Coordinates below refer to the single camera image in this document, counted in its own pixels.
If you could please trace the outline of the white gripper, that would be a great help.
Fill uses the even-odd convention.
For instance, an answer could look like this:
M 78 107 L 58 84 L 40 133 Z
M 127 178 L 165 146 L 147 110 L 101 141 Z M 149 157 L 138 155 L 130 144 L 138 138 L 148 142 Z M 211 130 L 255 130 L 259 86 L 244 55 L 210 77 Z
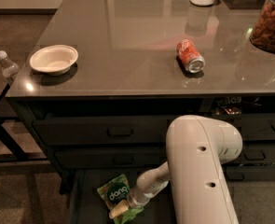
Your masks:
M 109 217 L 111 219 L 119 217 L 129 210 L 129 208 L 138 209 L 146 206 L 150 199 L 146 197 L 138 189 L 131 189 L 127 195 L 127 201 L 122 200 L 119 202 L 110 212 Z

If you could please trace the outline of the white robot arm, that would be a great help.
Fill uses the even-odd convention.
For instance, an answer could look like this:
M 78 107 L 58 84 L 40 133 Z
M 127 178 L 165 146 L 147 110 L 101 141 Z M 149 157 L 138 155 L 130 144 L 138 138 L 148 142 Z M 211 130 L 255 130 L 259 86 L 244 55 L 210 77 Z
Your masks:
M 170 185 L 177 224 L 239 224 L 222 165 L 241 149 L 240 132 L 225 121 L 195 115 L 175 119 L 166 133 L 167 161 L 141 174 L 110 218 L 147 205 Z

